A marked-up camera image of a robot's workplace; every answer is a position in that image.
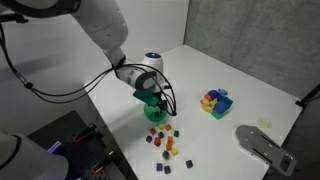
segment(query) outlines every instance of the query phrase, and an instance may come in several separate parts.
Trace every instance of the white table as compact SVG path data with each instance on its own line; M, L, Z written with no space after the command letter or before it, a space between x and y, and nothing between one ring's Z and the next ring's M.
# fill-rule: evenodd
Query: white table
M174 146L179 154L169 161L161 157L165 147L145 141L150 127L143 103L132 96L134 90L108 75L90 93L94 105L141 180L181 179L262 179L268 165L239 149L234 131L239 125L258 126L258 117L272 122L263 130L282 144L301 108L297 98L240 72L188 46L162 54L164 71L174 86L176 117L168 122L180 131ZM201 110L199 101L211 89L224 88L234 101L231 112L220 120ZM186 160L194 167L187 169ZM171 174L156 171L156 163L170 165Z

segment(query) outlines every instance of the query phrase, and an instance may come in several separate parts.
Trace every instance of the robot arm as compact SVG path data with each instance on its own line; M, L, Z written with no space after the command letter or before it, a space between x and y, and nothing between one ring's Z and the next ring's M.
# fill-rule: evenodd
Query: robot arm
M151 66L157 72L148 67L123 66L126 57L120 46L127 39L128 28L115 0L0 0L0 4L20 14L36 18L71 14L103 50L120 80L138 91L152 90L160 103L164 103L161 101L159 86L164 83L159 74L163 72L160 55L148 53L139 63ZM25 80L23 76L19 79L22 82Z

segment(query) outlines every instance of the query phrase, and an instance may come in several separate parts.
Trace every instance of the orange block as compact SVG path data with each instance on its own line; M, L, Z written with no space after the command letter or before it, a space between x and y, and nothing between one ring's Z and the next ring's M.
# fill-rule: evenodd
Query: orange block
M171 151L172 150L172 143L167 143L166 149L167 149L167 151Z
M208 99L208 101L211 101L211 100L212 100L212 99L211 99L211 96L210 96L209 94L205 94L205 95L204 95L204 98Z
M170 125L170 124L167 124L167 125L166 125L166 130L167 130L167 131L170 131L170 130L171 130L171 125Z
M172 136L168 136L168 143L170 143L170 144L173 143L173 137Z
M157 133L157 130L156 130L155 128L151 128L151 129L150 129L150 133L151 133L152 135L154 135L155 133Z
M160 139L159 137L156 137L156 138L154 139L154 145L160 146L160 144L161 144L161 139Z

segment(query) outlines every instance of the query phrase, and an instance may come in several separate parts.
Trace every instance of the wire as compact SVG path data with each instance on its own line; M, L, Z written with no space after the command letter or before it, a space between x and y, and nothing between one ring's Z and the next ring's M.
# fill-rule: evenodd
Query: wire
M4 56L5 56L5 59L10 67L10 69L12 70L12 72L14 73L15 76L17 76L17 70L16 68L13 66L11 60L10 60L10 57L9 57L9 54L8 54L8 50L7 50L7 46L6 46L6 36L4 34L4 30L3 30L3 26L2 24L0 23L0 32L1 32L1 47L2 47L2 50L3 50L3 53L4 53Z
M4 29L3 29L3 26L2 24L0 23L0 34L1 34L1 37L0 37L0 45L1 45L1 48L4 52L4 55L5 55L5 59L7 61L7 64L9 65L10 69L12 70L12 72L19 78L19 76L17 74L19 74L19 72L16 70L16 68L13 66L12 64L12 61L9 57L9 53L8 53L8 50L7 50L7 46L6 46L6 38L5 38L5 34L4 34ZM101 76L105 76L107 75L109 72L111 72L113 69L110 68L104 72L102 72L101 74L99 74L95 79L93 79L91 82L89 82L86 86L76 90L76 91L73 91L73 92L70 92L70 93L66 93L66 94L49 94L49 93L45 93L37 88L32 88L30 89L37 97L39 97L40 99L46 101L46 102L50 102L50 103L55 103L55 104L64 104L64 103L69 103L69 102L73 102L73 101L76 101L82 97L84 97L85 95L87 95L89 93L89 91L91 92L93 90L94 87L96 87L98 85L98 83L102 80L102 78L98 81L98 83L96 83L93 88L91 88L87 93L85 94L82 94L81 96L75 98L75 99L72 99L72 100L68 100L68 101L51 101L51 100L48 100L44 97L42 97L41 95L45 95L45 96L52 96L52 97L63 97L63 96L70 96L70 95L73 95L75 93L78 93L80 91L82 91L83 89L89 87L91 84L93 84L94 82L97 81L98 78L100 78Z
M78 100L78 99L86 96L87 94L89 94L89 93L101 82L101 80L102 80L107 74L108 74L108 73L105 73L105 74L98 80L98 82L97 82L89 91L87 91L86 93L82 94L81 96L79 96L79 97L77 97L77 98L75 98L75 99L69 100L69 101L51 101L51 100L48 100L48 99L42 97L42 96L41 96L40 94L38 94L38 92L36 92L36 91L33 91L33 93L34 93L37 97L39 97L40 99L42 99L42 100L44 100L44 101L46 101L46 102L49 102L49 103L53 103L53 104L66 104L66 103L70 103L70 102L76 101L76 100Z
M7 64L9 65L10 69L12 70L12 72L14 73L15 76L18 77L18 79L21 80L21 78L23 78L23 76L17 71L17 69L13 66L12 64L12 61L9 57L9 53L8 53L8 50L7 50L7 46L6 46L6 38L5 38L5 33L4 33L4 29L3 29L3 26L2 24L0 23L0 34L1 34L1 37L0 37L0 45L2 47L2 50L4 52L4 55L5 55L5 59L7 61ZM168 83L169 87L170 87L170 90L171 90L171 93L172 93L172 96L169 96L168 94L164 93L163 91L163 88L160 86L160 84L158 83L158 81L154 78L153 80L155 81L156 85L159 87L160 89L160 92L162 95L164 95L168 105L170 106L170 110L171 110L171 113L165 109L165 111L170 114L171 116L175 116L176 115L176 98L175 98L175 94L174 94L174 91L173 91L173 88L170 84L170 82L168 81L168 79L162 74L162 72L160 72L158 69L154 68L154 67L151 67L151 66L148 66L148 65L145 65L145 64L125 64L125 65L122 65L120 66L119 68L122 68L122 67L134 67L134 68L137 68L137 69L140 69L144 72L148 72L147 70L145 70L144 68L141 68L139 66L144 66L144 67L148 67L150 69L153 69L154 71L158 72L166 81L166 83ZM39 97L40 99L46 101L46 102L49 102L49 103L54 103L54 104L65 104L65 103L70 103L70 102L73 102L73 101L76 101L84 96L86 96L87 94L89 94L100 82L101 80L108 74L110 73L111 71L113 71L114 69L113 68L110 68L104 72L102 72L101 74L99 74L96 78L94 78L91 82L89 82L86 86L76 90L76 91L73 91L73 92L70 92L70 93L66 93L66 94L50 94L50 93L45 93L37 88L28 88L30 89L37 97ZM82 91L83 89L89 87L90 85L92 85L94 82L96 82L98 80L97 83L94 84L94 86L89 90L87 91L86 93L82 94L81 96L75 98L75 99L72 99L72 100L68 100L68 101L52 101L52 100L49 100L49 99L46 99L44 98L43 96L51 96L51 97L64 97L64 96L70 96L70 95L73 95L73 94L76 94L80 91Z
M94 78L91 82L89 82L89 83L88 83L87 85L85 85L84 87L82 87L82 88L80 88L80 89L78 89L78 90L76 90L76 91L70 92L70 93L66 93L66 94L49 94L49 93L42 92L42 91L40 91L40 90L38 90L38 89L36 89L36 88L34 88L34 90L35 90L37 93L42 94L42 95L45 95L45 96L53 96L53 97L70 96L70 95L72 95L72 94L78 93L78 92L80 92L81 90L89 87L89 86L90 86L92 83L94 83L99 77L103 76L104 74L108 74L108 73L111 72L112 70L113 70L113 69L110 68L110 69L102 72L100 75L98 75L96 78Z

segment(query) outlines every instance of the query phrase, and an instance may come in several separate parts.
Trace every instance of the metal bracket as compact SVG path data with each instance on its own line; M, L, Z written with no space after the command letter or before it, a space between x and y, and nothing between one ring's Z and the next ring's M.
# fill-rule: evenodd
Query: metal bracket
M285 176L291 176L296 159L255 126L239 126L236 137L242 148L269 164Z

